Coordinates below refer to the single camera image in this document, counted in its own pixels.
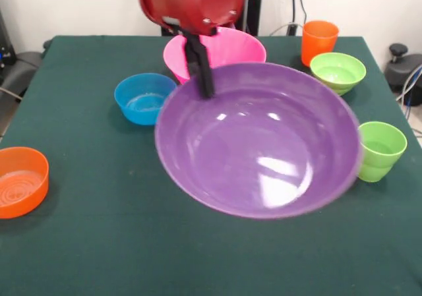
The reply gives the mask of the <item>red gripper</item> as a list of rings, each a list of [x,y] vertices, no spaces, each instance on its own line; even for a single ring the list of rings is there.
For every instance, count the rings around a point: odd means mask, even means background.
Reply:
[[[192,33],[183,34],[187,71],[190,76],[198,76],[202,95],[212,98],[214,79],[208,52],[197,35],[209,36],[217,26],[234,23],[241,14],[244,0],[139,0],[139,3],[152,22]]]

